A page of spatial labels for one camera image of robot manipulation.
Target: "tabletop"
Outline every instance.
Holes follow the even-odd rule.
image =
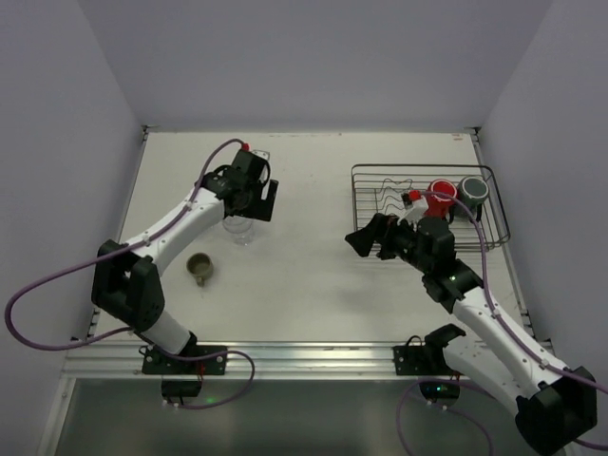
[[[220,224],[196,238],[164,272],[165,309],[199,340],[389,342],[457,323],[427,296],[419,272],[400,260],[359,258],[344,236],[353,230],[355,164],[477,164],[467,134],[151,133],[121,240],[175,207],[209,153],[234,137],[270,152],[272,179],[279,181],[275,211],[271,222],[255,221],[250,245],[236,245]],[[236,148],[222,151],[212,169],[230,163],[235,153]],[[202,288],[185,267],[198,252],[215,265]],[[481,274],[479,253],[459,257]],[[493,294],[521,322],[501,248],[489,252],[488,272]],[[96,333],[119,326],[102,313]]]

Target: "red object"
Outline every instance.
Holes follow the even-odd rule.
[[[439,192],[450,195],[453,198],[456,198],[458,195],[458,189],[456,186],[445,179],[434,180],[430,183],[427,189],[429,192]],[[439,217],[444,219],[449,211],[449,206],[454,204],[454,201],[448,198],[441,198],[437,195],[425,195],[427,198],[428,209],[425,212],[425,216],[427,217]]]

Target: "glass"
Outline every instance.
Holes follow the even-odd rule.
[[[238,245],[249,245],[254,240],[254,221],[245,217],[227,217],[221,223]]]

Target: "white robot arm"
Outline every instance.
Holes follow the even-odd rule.
[[[421,371],[470,377],[515,416],[522,437],[542,456],[554,454],[597,424],[597,393],[588,384],[594,377],[583,367],[569,369],[503,312],[482,279],[456,258],[445,220],[428,217],[414,225],[376,214],[346,241],[361,257],[377,242],[380,259],[400,257],[423,272],[429,296],[475,332],[466,336],[447,325],[427,335],[424,347],[410,349],[423,355],[417,356]],[[395,349],[409,358],[408,346]]]
[[[241,148],[231,165],[206,174],[166,216],[126,242],[139,247],[120,253],[125,246],[113,240],[100,247],[98,256],[111,259],[95,268],[93,303],[164,352],[187,355],[197,338],[164,309],[162,273],[190,242],[227,216],[270,221],[277,187],[268,161]]]

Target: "white wall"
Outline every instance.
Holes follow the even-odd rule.
[[[0,302],[115,236],[141,130],[74,0],[0,1]],[[91,271],[20,302],[16,324],[66,343],[90,315]],[[0,327],[0,453],[35,452],[64,355]]]
[[[165,128],[481,125],[550,0],[80,0]]]
[[[608,384],[608,2],[557,0],[482,129],[535,328]],[[599,398],[607,443],[608,401]]]

